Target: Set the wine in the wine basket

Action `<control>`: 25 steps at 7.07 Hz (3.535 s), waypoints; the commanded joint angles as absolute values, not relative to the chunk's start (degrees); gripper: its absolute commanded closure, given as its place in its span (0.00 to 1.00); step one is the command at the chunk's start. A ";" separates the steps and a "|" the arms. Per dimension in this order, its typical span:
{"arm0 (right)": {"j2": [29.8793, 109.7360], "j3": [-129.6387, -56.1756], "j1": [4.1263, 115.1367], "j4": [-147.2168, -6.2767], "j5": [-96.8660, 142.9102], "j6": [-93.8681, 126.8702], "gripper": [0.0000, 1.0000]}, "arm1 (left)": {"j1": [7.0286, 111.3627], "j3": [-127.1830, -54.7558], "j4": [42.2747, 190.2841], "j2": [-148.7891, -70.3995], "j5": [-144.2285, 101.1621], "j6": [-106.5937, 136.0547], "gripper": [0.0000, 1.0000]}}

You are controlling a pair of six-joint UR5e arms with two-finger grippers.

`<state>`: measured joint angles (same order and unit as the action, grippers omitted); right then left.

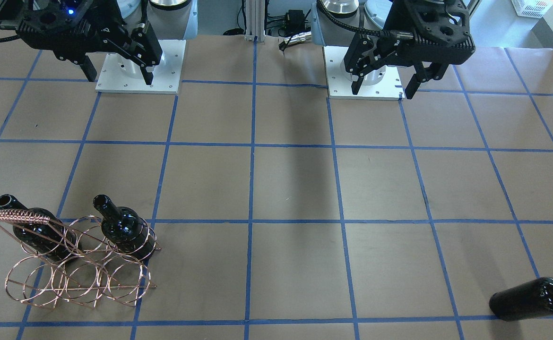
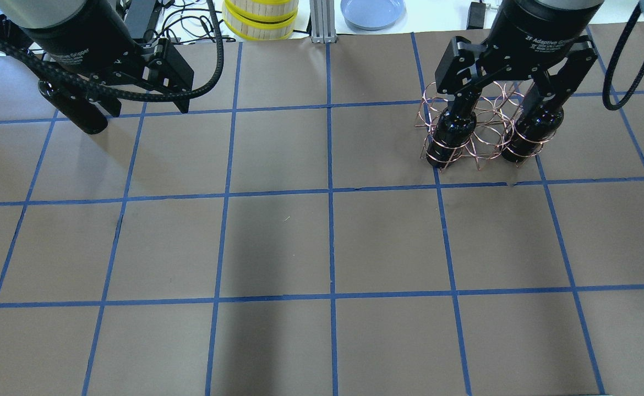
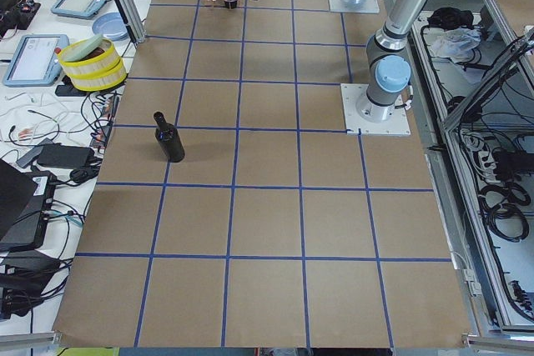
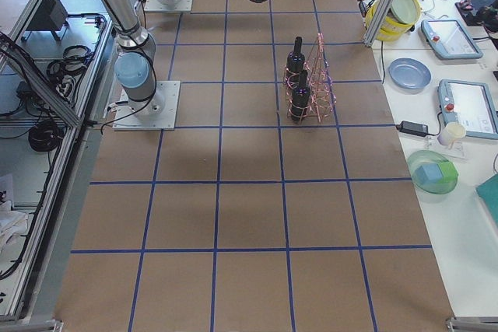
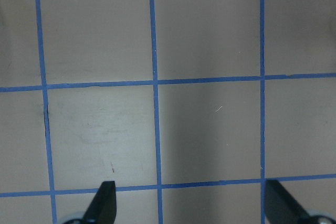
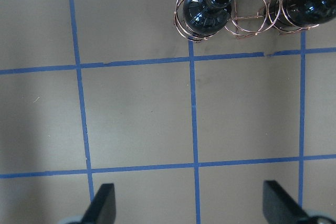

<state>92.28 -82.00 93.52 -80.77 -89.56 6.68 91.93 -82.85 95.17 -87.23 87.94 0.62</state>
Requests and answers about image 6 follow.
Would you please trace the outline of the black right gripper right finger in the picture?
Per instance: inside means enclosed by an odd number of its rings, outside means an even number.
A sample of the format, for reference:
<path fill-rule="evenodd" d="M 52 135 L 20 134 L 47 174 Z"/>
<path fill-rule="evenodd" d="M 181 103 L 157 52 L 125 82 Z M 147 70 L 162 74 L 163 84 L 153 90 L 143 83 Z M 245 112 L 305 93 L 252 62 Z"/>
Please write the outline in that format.
<path fill-rule="evenodd" d="M 263 215 L 267 223 L 312 223 L 309 215 L 277 181 L 265 180 L 262 190 Z"/>

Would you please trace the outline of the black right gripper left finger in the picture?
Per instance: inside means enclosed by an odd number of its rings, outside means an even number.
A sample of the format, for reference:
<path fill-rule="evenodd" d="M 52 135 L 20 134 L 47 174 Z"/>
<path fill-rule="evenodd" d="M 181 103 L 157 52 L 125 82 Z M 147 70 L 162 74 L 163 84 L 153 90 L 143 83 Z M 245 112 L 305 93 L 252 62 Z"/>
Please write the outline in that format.
<path fill-rule="evenodd" d="M 114 183 L 102 184 L 80 223 L 113 224 L 116 220 Z"/>

